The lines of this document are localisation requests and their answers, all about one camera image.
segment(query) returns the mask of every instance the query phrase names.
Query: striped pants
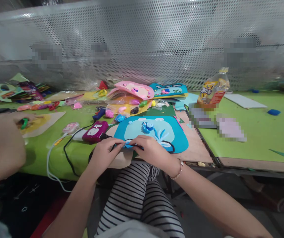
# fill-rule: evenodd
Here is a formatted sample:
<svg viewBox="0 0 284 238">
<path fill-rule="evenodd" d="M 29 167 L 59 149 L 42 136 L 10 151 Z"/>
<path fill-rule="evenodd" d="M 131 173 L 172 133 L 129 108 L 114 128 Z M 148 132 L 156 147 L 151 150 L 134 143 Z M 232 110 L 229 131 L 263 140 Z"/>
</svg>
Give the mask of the striped pants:
<svg viewBox="0 0 284 238">
<path fill-rule="evenodd" d="M 182 226 L 152 165 L 131 164 L 121 170 L 111 190 L 96 235 L 135 219 L 158 227 L 171 238 L 185 238 Z"/>
</svg>

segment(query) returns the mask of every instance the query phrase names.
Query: bottle label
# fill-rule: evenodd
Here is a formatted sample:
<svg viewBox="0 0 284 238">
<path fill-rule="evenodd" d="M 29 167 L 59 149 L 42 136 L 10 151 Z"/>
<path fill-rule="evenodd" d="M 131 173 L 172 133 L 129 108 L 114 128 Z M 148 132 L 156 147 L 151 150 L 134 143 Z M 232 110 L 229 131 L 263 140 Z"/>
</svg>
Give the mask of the bottle label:
<svg viewBox="0 0 284 238">
<path fill-rule="evenodd" d="M 203 99 L 205 97 L 207 97 L 208 95 L 210 95 L 213 91 L 213 88 L 215 87 L 215 85 L 217 84 L 218 82 L 209 82 L 209 81 L 206 81 L 206 83 L 204 83 L 204 86 L 203 86 L 203 89 L 201 90 L 201 93 L 200 93 L 200 98 Z"/>
<path fill-rule="evenodd" d="M 218 104 L 220 103 L 222 97 L 225 95 L 226 91 L 217 91 L 215 92 L 214 96 L 212 97 L 211 101 L 209 104 Z"/>
</svg>

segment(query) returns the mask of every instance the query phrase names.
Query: green tabletop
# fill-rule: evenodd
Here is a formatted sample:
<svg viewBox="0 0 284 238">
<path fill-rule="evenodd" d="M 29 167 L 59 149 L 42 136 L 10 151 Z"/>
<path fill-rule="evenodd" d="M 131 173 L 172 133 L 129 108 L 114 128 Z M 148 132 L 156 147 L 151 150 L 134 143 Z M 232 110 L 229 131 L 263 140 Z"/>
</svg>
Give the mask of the green tabletop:
<svg viewBox="0 0 284 238">
<path fill-rule="evenodd" d="M 20 104 L 17 103 L 0 103 L 0 108 L 16 109 Z M 26 144 L 26 164 L 21 168 L 21 172 L 47 176 L 46 172 L 46 156 L 49 148 L 55 140 L 63 135 L 63 128 L 70 122 L 78 122 L 81 127 L 89 126 L 93 123 L 92 116 L 95 114 L 95 105 L 87 105 L 82 109 L 73 110 L 70 106 L 62 106 L 57 108 L 58 112 L 66 112 L 54 125 L 47 129 L 43 134 L 25 138 Z M 47 109 L 31 111 L 27 113 L 47 114 L 52 113 Z M 108 123 L 113 119 L 102 117 Z M 65 157 L 63 146 L 67 143 L 67 137 L 55 146 L 50 156 L 50 171 L 54 175 L 63 179 L 77 180 L 78 177 L 73 175 L 70 165 Z M 68 145 L 66 151 L 72 161 L 76 173 L 79 175 L 85 170 L 88 165 L 88 157 L 94 149 L 95 144 L 89 145 L 82 141 L 73 141 Z"/>
<path fill-rule="evenodd" d="M 247 142 L 229 142 L 218 137 L 216 129 L 200 129 L 216 157 L 284 162 L 284 94 L 280 92 L 234 92 L 262 103 L 268 108 L 244 109 L 223 98 L 219 108 L 211 113 L 225 113 L 236 118 L 247 136 Z M 278 116 L 267 113 L 270 109 L 281 111 Z"/>
</svg>

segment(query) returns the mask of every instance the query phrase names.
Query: perforated metal panel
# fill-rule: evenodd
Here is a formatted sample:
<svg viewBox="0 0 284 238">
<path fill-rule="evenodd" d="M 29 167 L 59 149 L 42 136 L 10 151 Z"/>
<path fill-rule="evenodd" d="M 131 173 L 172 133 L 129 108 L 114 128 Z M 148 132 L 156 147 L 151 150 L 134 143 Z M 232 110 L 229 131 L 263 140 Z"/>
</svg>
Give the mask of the perforated metal panel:
<svg viewBox="0 0 284 238">
<path fill-rule="evenodd" d="M 0 82 L 22 72 L 67 90 L 122 79 L 200 90 L 221 66 L 233 90 L 284 81 L 284 0 L 99 0 L 0 13 Z"/>
</svg>

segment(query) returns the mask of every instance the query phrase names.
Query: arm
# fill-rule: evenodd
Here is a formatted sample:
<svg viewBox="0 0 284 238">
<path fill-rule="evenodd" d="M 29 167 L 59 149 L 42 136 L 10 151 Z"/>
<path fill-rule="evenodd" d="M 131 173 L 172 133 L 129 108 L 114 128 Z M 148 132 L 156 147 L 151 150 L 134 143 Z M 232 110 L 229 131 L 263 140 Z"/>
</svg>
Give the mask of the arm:
<svg viewBox="0 0 284 238">
<path fill-rule="evenodd" d="M 180 161 L 156 143 L 154 138 L 138 136 L 130 144 L 143 146 L 144 150 L 137 146 L 133 149 L 146 162 L 160 168 L 170 177 L 173 178 L 179 173 Z M 182 167 L 180 176 L 175 181 L 213 223 L 227 234 L 236 238 L 272 237 L 243 206 L 187 165 Z"/>
<path fill-rule="evenodd" d="M 112 151 L 114 144 L 119 144 Z M 96 145 L 86 170 L 80 176 L 62 210 L 43 238 L 82 237 L 94 195 L 96 180 L 120 152 L 124 141 L 108 138 Z"/>
<path fill-rule="evenodd" d="M 32 121 L 36 117 L 39 116 L 22 112 L 0 115 L 0 180 L 14 174 L 25 164 L 25 143 L 17 123 L 23 118 Z"/>
</svg>

